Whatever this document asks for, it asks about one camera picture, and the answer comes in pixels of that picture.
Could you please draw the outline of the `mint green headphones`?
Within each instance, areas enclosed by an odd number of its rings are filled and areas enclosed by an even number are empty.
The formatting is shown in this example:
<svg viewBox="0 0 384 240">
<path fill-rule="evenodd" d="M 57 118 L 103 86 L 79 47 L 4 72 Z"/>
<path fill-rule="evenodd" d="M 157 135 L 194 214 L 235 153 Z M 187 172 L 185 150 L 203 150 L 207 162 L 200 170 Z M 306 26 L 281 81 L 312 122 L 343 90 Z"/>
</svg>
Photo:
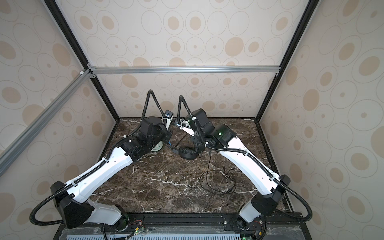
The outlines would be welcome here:
<svg viewBox="0 0 384 240">
<path fill-rule="evenodd" d="M 151 151 L 152 151 L 152 152 L 158 152 L 158 151 L 160 151 L 162 148 L 163 148 L 163 142 L 160 141 L 157 145 L 155 145 L 155 146 L 151 149 Z"/>
</svg>

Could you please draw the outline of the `black blue headphones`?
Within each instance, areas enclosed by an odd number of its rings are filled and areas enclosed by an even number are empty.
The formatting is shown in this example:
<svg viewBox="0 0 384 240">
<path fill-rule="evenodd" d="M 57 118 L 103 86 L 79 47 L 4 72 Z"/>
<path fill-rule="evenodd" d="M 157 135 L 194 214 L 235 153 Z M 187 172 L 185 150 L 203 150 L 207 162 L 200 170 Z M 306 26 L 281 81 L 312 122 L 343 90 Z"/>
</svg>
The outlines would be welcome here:
<svg viewBox="0 0 384 240">
<path fill-rule="evenodd" d="M 188 136 L 185 134 L 174 146 L 171 147 L 173 153 L 179 155 L 185 160 L 195 160 L 199 156 L 199 152 L 191 147 L 179 147 L 178 145 Z"/>
</svg>

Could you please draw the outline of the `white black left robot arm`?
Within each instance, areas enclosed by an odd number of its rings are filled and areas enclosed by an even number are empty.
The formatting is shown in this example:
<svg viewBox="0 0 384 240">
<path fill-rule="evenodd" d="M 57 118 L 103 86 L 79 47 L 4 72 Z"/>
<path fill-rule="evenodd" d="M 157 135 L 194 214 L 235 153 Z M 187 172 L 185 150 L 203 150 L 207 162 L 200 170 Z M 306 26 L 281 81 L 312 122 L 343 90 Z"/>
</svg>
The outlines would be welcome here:
<svg viewBox="0 0 384 240">
<path fill-rule="evenodd" d="M 165 117 L 146 117 L 150 100 L 159 105 L 154 92 L 149 90 L 140 124 L 132 133 L 117 141 L 106 157 L 66 183 L 58 181 L 51 186 L 51 196 L 30 213 L 29 220 L 33 225 L 64 224 L 68 229 L 73 229 L 85 223 L 95 223 L 112 226 L 117 231 L 124 231 L 128 227 L 129 216 L 122 207 L 97 203 L 90 200 L 90 196 L 120 170 L 149 154 L 167 139 L 169 130 L 164 122 Z M 38 211 L 50 201 L 54 201 L 61 220 L 38 220 Z"/>
</svg>

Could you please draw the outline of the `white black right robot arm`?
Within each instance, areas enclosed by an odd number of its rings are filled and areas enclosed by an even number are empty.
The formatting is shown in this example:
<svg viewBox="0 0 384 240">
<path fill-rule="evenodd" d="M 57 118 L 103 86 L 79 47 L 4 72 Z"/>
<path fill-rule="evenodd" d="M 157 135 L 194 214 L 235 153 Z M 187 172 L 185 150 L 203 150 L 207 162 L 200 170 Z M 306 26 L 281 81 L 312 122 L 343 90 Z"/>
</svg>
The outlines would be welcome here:
<svg viewBox="0 0 384 240">
<path fill-rule="evenodd" d="M 241 229 L 248 229 L 260 216 L 280 213 L 296 221 L 308 222 L 313 211 L 307 201 L 289 187 L 290 179 L 279 175 L 266 167 L 247 147 L 237 134 L 227 125 L 214 126 L 203 109 L 191 111 L 185 98 L 179 96 L 176 125 L 190 135 L 193 148 L 175 148 L 174 153 L 183 159 L 194 160 L 203 151 L 211 150 L 230 160 L 253 183 L 257 194 L 245 203 L 238 212 L 237 224 Z M 306 208 L 305 217 L 295 217 L 276 207 L 285 192 L 298 199 Z"/>
</svg>

